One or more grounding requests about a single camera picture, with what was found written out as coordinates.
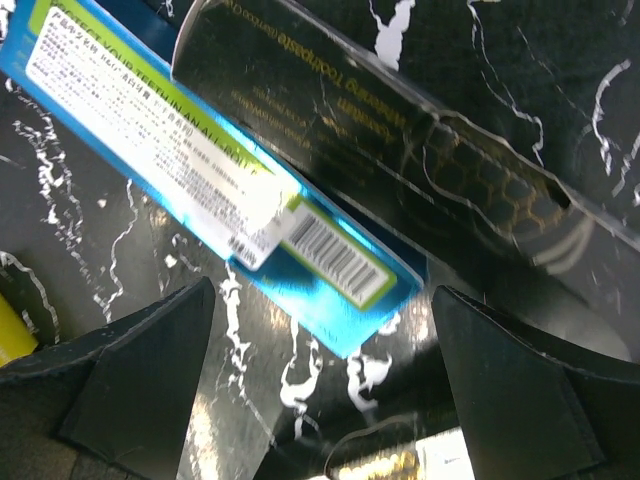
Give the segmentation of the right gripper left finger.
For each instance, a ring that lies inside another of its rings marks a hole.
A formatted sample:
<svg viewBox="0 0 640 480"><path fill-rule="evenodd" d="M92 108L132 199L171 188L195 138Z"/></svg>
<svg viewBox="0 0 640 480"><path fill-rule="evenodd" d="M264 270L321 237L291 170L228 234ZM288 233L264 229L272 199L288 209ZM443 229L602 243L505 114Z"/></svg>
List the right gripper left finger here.
<svg viewBox="0 0 640 480"><path fill-rule="evenodd" d="M202 277L2 367L2 478L175 478L215 301Z"/></svg>

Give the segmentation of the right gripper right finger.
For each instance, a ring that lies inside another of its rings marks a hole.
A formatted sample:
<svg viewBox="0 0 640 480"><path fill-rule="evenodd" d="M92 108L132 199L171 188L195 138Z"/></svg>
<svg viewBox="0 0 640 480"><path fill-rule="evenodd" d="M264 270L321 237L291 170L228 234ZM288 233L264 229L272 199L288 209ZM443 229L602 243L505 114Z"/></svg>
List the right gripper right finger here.
<svg viewBox="0 0 640 480"><path fill-rule="evenodd" d="M447 286L432 310L478 479L636 479L639 367Z"/></svg>

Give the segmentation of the black toothpaste box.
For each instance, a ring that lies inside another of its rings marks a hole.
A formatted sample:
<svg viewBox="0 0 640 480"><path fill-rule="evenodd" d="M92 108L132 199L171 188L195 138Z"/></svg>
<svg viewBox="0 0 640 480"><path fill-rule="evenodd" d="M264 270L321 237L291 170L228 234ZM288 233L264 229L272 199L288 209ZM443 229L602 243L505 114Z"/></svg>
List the black toothpaste box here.
<svg viewBox="0 0 640 480"><path fill-rule="evenodd" d="M178 1L176 80L497 308L639 358L635 1Z"/></svg>

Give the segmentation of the blue toothpaste box with label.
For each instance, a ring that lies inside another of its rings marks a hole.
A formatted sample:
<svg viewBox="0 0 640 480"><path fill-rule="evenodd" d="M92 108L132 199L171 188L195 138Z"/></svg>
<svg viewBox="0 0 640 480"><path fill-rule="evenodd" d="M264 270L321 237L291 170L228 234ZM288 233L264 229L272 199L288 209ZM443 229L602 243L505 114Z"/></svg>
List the blue toothpaste box with label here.
<svg viewBox="0 0 640 480"><path fill-rule="evenodd" d="M1 68L339 357L424 273L179 84L142 1L9 1Z"/></svg>

